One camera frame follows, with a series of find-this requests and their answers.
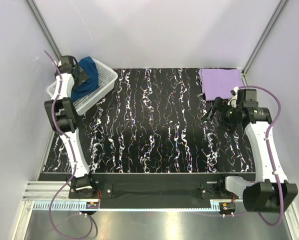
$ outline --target purple cloth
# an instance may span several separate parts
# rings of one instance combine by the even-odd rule
[[[198,74],[199,74],[199,78],[200,78],[200,81],[201,81],[201,93],[203,94],[203,93],[205,93],[205,91],[204,91],[202,70],[203,69],[199,70]]]
[[[216,97],[231,99],[231,90],[243,86],[239,69],[202,69],[201,75],[206,101],[213,101]]]

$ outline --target white wall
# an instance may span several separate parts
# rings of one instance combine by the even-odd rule
[[[279,0],[34,0],[63,55],[112,68],[243,68]]]
[[[0,240],[10,240],[50,125],[44,110],[51,52],[23,0],[0,0]]]
[[[247,78],[250,84],[271,90],[281,101],[281,117],[273,129],[274,141],[281,165],[299,191],[299,0],[289,1]],[[264,94],[257,96],[274,116],[275,102]],[[299,211],[299,193],[296,205]]]

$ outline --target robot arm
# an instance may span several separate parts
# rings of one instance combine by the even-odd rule
[[[55,121],[62,134],[62,139],[71,165],[72,173],[71,190],[69,198],[91,198],[96,193],[95,181],[90,174],[90,168],[86,163],[81,142],[79,138],[79,126],[81,118],[71,100],[73,87],[79,86],[88,79],[87,74],[74,64],[73,57],[62,56],[58,64],[61,77],[55,74],[56,88],[51,100],[44,103],[44,107],[51,124],[52,129],[57,132]],[[53,102],[55,101],[54,111],[52,111]]]
[[[265,107],[259,107],[255,89],[236,87],[232,94],[234,97],[230,101],[217,97],[203,120],[211,120],[216,111],[219,111],[218,122],[225,131],[232,133],[237,124],[242,124],[252,148],[256,179],[255,183],[250,183],[239,176],[227,176],[223,188],[243,199],[248,212],[278,213],[280,204],[284,204],[285,211],[298,194],[298,189],[296,184],[288,182],[281,167],[272,129],[266,141],[266,132],[272,123],[270,111]],[[271,147],[275,172],[272,169],[267,144]],[[280,202],[276,175],[282,187],[283,203]]]

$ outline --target white basket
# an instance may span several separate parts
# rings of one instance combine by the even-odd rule
[[[98,71],[98,89],[74,102],[78,115],[86,113],[87,110],[108,94],[114,88],[115,80],[118,78],[118,74],[113,69],[94,58],[92,59]],[[53,96],[55,88],[56,81],[47,87],[46,92],[50,97]]]

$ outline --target black marbled surface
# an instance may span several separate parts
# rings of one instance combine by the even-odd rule
[[[117,69],[114,90],[83,116],[79,135],[93,173],[254,172],[247,136],[200,119],[197,68]],[[55,134],[43,172],[70,172]]]

